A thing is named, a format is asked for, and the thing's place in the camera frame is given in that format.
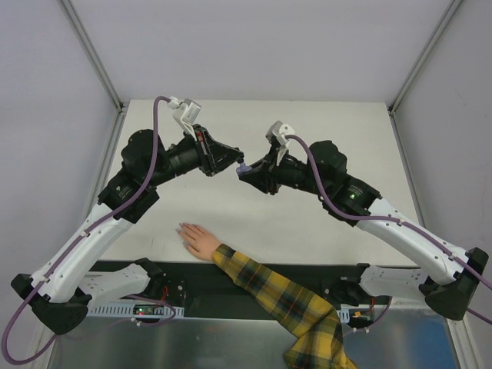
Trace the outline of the purple nail polish bottle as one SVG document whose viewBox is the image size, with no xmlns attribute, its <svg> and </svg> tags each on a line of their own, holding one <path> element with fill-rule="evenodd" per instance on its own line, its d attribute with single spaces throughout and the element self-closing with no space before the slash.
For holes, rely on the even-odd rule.
<svg viewBox="0 0 492 369">
<path fill-rule="evenodd" d="M 236 168 L 236 173 L 237 173 L 238 177 L 241 177 L 242 175 L 248 173 L 251 170 L 252 170 L 252 167 L 250 165 L 246 165 L 244 162 L 242 162 Z"/>
</svg>

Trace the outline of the yellow plaid sleeve forearm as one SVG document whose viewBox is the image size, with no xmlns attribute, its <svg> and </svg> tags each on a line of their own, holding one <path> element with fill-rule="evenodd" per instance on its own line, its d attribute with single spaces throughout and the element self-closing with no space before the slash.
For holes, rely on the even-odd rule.
<svg viewBox="0 0 492 369">
<path fill-rule="evenodd" d="M 284 353 L 289 368 L 356 367 L 345 352 L 335 306 L 226 244 L 217 248 L 212 261 L 297 338 Z"/>
</svg>

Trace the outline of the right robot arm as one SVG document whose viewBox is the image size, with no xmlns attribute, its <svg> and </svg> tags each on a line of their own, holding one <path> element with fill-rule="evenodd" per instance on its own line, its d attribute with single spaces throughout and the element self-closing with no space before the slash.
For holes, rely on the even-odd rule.
<svg viewBox="0 0 492 369">
<path fill-rule="evenodd" d="M 452 245 L 412 222 L 378 190 L 347 173 L 347 157 L 332 141 L 302 147 L 307 162 L 272 142 L 262 159 L 239 165 L 238 177 L 265 194 L 277 194 L 283 186 L 315 194 L 332 217 L 381 239 L 415 264 L 414 268 L 365 264 L 359 277 L 332 289 L 334 298 L 351 305 L 379 296 L 415 300 L 442 317 L 462 320 L 477 286 L 484 282 L 488 254 Z"/>
</svg>

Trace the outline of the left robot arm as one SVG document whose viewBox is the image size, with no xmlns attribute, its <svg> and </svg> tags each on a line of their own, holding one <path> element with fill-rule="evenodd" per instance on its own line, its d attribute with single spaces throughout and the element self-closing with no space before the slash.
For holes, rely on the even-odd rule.
<svg viewBox="0 0 492 369">
<path fill-rule="evenodd" d="M 212 177 L 243 161 L 239 148 L 214 140 L 200 125 L 192 128 L 193 135 L 184 135 L 170 148 L 151 129 L 131 135 L 121 151 L 121 169 L 99 194 L 77 234 L 43 268 L 12 280 L 15 292 L 54 334 L 67 334 L 90 310 L 119 298 L 162 296 L 163 272 L 148 258 L 102 277 L 87 273 L 158 201 L 159 185 L 195 169 Z"/>
</svg>

